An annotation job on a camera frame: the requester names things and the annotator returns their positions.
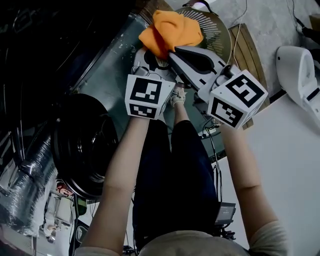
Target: person's right arm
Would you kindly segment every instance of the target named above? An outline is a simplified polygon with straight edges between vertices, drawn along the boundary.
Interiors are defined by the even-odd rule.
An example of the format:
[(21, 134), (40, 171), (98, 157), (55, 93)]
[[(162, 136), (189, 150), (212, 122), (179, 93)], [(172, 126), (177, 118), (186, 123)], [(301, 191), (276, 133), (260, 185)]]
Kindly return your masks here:
[(278, 218), (269, 205), (261, 185), (256, 159), (242, 128), (220, 127), (235, 193), (239, 201), (248, 242), (268, 223)]

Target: black round object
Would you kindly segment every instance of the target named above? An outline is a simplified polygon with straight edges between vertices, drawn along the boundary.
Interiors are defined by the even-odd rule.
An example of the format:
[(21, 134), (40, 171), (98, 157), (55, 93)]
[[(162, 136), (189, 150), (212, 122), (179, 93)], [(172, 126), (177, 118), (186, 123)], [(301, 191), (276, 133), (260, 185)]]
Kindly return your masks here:
[(55, 107), (51, 149), (62, 180), (84, 199), (102, 194), (108, 164), (118, 145), (105, 107), (86, 94), (66, 96)]

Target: black handle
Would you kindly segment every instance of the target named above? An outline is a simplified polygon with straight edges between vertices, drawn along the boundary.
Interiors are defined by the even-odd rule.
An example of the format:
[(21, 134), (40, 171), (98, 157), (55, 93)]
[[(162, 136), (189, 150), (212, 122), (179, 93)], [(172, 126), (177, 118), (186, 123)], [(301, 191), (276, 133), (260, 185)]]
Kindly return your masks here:
[(216, 14), (215, 12), (213, 12), (213, 11), (211, 10), (210, 5), (209, 5), (209, 4), (207, 3), (207, 1), (205, 1), (205, 0), (190, 0), (189, 2), (185, 3), (184, 5), (182, 5), (182, 7), (188, 7), (188, 6), (192, 7), (192, 6), (194, 6), (196, 3), (202, 3), (202, 4), (204, 4), (204, 5), (208, 8), (208, 10), (209, 10), (210, 13), (212, 13), (212, 14), (214, 14), (214, 15), (217, 15), (217, 16), (219, 17), (218, 14)]

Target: shirt sleeve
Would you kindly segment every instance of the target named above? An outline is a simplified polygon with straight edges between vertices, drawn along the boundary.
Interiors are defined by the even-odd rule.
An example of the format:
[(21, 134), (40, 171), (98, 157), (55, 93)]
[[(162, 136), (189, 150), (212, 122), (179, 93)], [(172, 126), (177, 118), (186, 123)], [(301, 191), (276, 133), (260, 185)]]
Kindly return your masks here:
[(74, 256), (120, 256), (113, 250), (98, 247), (79, 247), (75, 250)]
[(249, 243), (251, 255), (287, 256), (288, 237), (279, 221), (270, 222), (261, 227)]

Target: person's left arm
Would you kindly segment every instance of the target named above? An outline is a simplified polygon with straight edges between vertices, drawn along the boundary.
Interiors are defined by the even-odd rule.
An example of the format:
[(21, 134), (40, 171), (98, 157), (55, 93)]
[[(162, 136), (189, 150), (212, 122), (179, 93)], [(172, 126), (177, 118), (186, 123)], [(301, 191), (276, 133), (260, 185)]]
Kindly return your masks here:
[(149, 119), (132, 117), (106, 170), (103, 193), (82, 247), (122, 254), (128, 212), (136, 184)]

